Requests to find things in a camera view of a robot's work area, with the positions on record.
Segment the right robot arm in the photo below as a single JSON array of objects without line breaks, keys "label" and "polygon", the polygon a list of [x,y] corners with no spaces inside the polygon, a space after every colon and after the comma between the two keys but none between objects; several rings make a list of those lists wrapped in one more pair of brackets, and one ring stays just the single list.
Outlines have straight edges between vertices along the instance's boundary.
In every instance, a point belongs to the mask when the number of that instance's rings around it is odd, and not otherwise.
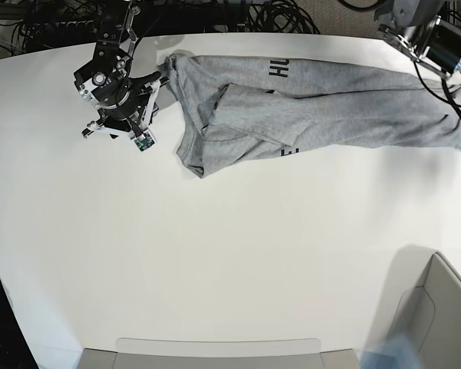
[{"label": "right robot arm", "polygon": [[95,132],[113,139],[124,135],[145,151],[155,144],[149,125],[158,112],[156,100],[168,78],[159,71],[130,77],[139,41],[133,21],[140,13],[136,1],[109,1],[94,28],[92,59],[74,77],[79,95],[99,114],[99,119],[82,131],[83,137]]}]

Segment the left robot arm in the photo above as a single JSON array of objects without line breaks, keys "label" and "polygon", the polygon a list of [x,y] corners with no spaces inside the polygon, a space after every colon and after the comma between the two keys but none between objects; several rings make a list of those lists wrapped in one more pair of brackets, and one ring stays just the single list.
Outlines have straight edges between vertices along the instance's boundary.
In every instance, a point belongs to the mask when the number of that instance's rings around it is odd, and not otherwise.
[{"label": "left robot arm", "polygon": [[444,1],[385,1],[374,14],[383,40],[449,81],[461,76],[461,28],[439,15]]}]

